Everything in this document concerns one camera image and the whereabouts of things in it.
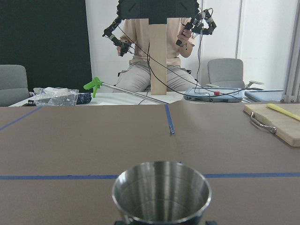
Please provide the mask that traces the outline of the crumpled plastic bag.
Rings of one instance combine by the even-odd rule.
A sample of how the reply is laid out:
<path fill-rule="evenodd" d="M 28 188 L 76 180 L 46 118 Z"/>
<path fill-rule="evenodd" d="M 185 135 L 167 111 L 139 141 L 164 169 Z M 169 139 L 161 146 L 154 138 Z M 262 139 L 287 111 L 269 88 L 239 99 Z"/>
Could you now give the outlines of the crumpled plastic bag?
<path fill-rule="evenodd" d="M 42 106 L 76 106 L 91 101 L 91 93 L 79 93 L 77 89 L 68 88 L 34 88 L 35 105 Z"/>

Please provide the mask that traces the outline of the teach pendant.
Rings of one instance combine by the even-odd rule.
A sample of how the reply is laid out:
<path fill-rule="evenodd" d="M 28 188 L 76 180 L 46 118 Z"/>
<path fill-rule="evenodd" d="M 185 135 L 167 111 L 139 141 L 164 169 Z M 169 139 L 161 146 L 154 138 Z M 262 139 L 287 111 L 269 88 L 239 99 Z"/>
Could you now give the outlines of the teach pendant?
<path fill-rule="evenodd" d="M 244 94 L 254 102 L 280 101 L 283 90 L 247 90 Z"/>
<path fill-rule="evenodd" d="M 183 94 L 183 97 L 190 101 L 237 103 L 243 100 L 243 91 L 240 88 L 209 88 L 197 86 L 188 89 Z"/>

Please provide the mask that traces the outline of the grey office chair left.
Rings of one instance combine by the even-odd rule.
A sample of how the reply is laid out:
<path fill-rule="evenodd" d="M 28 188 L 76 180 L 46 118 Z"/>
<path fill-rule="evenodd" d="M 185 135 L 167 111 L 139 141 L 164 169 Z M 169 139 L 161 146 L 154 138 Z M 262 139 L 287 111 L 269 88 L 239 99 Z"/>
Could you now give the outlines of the grey office chair left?
<path fill-rule="evenodd" d="M 10 106 L 31 96 L 22 65 L 0 66 L 0 106 Z"/>

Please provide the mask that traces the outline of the wooden plank stand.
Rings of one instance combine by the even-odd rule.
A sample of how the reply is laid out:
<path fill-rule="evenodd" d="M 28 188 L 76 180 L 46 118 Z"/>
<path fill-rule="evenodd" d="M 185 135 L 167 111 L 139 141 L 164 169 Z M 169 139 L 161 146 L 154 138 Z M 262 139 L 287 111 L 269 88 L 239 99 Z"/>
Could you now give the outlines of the wooden plank stand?
<path fill-rule="evenodd" d="M 151 94 L 166 95 L 166 24 L 150 25 Z"/>

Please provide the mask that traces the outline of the green handled reach grabber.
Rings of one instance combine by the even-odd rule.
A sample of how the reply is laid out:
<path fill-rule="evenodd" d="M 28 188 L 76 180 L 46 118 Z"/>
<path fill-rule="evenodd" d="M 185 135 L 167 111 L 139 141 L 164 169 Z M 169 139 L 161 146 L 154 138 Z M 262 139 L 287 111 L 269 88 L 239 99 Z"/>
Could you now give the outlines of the green handled reach grabber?
<path fill-rule="evenodd" d="M 108 88 L 113 89 L 113 90 L 118 90 L 118 91 L 121 91 L 123 93 L 126 93 L 126 94 L 129 94 L 129 95 L 141 98 L 143 100 L 148 100 L 148 101 L 151 101 L 151 102 L 154 102 L 154 103 L 164 104 L 164 105 L 168 104 L 167 102 L 162 101 L 162 100 L 158 100 L 158 99 L 155 99 L 155 98 L 152 98 L 152 97 L 148 97 L 148 96 L 136 93 L 136 92 L 132 92 L 132 91 L 129 91 L 129 90 L 126 90 L 126 89 L 123 89 L 123 88 L 119 88 L 119 87 L 115 87 L 113 85 L 107 84 L 107 83 L 105 83 L 103 81 L 100 81 L 100 79 L 98 77 L 95 77 L 91 82 L 85 84 L 83 86 L 83 88 L 85 90 L 91 90 L 91 89 L 93 89 L 92 97 L 95 98 L 96 92 L 97 92 L 98 89 L 100 89 L 101 86 L 105 86 L 105 87 L 108 87 Z"/>

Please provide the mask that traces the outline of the grey office chair right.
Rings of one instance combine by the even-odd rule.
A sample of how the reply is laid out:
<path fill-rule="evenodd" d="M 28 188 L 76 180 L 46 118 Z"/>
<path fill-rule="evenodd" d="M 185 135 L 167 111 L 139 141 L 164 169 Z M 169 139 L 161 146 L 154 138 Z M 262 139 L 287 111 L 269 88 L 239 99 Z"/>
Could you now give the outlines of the grey office chair right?
<path fill-rule="evenodd" d="M 209 87 L 249 89 L 252 84 L 264 84 L 251 80 L 246 85 L 243 81 L 243 61 L 240 59 L 221 58 L 208 61 Z"/>

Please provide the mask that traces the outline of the bamboo cutting board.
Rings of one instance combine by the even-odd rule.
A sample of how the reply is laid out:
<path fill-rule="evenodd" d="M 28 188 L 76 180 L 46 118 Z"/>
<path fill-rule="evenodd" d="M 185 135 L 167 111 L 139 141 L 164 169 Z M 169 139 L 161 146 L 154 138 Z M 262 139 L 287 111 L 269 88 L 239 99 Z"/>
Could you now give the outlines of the bamboo cutting board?
<path fill-rule="evenodd" d="M 276 135 L 293 147 L 300 146 L 300 121 L 273 110 L 267 104 L 248 104 L 244 106 L 247 114 L 254 113 L 260 123 L 275 127 Z"/>

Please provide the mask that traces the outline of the steel double jigger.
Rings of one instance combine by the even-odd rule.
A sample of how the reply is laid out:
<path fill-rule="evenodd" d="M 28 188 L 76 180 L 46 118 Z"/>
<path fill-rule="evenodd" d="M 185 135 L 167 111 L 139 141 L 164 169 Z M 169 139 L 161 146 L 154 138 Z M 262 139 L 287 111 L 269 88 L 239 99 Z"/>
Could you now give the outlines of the steel double jigger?
<path fill-rule="evenodd" d="M 121 173 L 112 199 L 126 225 L 197 225 L 211 202 L 211 187 L 179 162 L 144 162 Z"/>

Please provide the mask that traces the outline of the yellow plastic knife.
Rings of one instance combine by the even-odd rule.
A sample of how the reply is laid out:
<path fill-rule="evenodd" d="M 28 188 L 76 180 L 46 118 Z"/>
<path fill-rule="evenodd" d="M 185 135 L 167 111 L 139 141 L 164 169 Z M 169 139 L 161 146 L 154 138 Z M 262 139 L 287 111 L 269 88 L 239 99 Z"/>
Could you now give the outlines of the yellow plastic knife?
<path fill-rule="evenodd" d="M 299 117 L 298 115 L 296 115 L 296 114 L 294 114 L 294 113 L 291 113 L 291 112 L 289 112 L 289 111 L 283 109 L 282 107 L 280 107 L 280 106 L 278 106 L 278 105 L 268 103 L 268 104 L 267 104 L 267 107 L 270 108 L 270 109 L 272 109 L 272 110 L 275 110 L 275 111 L 277 111 L 277 112 L 280 112 L 280 113 L 282 113 L 282 114 L 285 114 L 285 115 L 287 115 L 287 116 L 289 116 L 289 117 L 291 117 L 291 118 L 294 118 L 294 119 L 300 121 L 300 117 Z"/>

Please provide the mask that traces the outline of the grey office chair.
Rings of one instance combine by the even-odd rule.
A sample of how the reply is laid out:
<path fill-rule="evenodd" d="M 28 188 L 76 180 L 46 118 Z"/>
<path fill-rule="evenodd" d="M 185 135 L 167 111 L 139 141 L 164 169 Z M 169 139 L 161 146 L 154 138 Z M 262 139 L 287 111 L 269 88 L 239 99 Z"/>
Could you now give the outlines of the grey office chair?
<path fill-rule="evenodd" d="M 208 61 L 209 87 L 249 89 L 252 84 L 264 84 L 251 80 L 246 85 L 243 81 L 243 61 L 240 59 L 221 58 Z"/>
<path fill-rule="evenodd" d="M 0 106 L 10 106 L 31 96 L 22 65 L 0 66 Z"/>

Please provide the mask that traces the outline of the seated operator person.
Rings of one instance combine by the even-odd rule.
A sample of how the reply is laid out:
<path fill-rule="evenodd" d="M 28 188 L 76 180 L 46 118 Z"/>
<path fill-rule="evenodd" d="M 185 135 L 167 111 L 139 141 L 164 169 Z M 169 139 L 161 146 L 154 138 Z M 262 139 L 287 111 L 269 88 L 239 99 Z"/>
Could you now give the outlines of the seated operator person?
<path fill-rule="evenodd" d="M 185 28 L 190 18 L 168 18 L 164 34 L 166 51 L 161 58 L 166 63 L 160 65 L 167 75 L 164 82 L 168 91 L 187 91 L 196 85 L 196 80 L 191 74 L 181 67 L 180 56 L 187 58 L 191 55 L 195 41 L 192 31 Z M 159 47 L 158 42 L 150 41 L 152 31 L 148 19 L 126 19 L 123 33 L 120 37 L 122 42 L 135 45 L 135 52 L 129 61 L 129 67 L 120 72 L 116 87 L 132 92 L 143 92 L 150 86 L 152 78 L 150 70 L 155 61 L 160 61 L 158 55 L 151 52 L 151 48 Z"/>

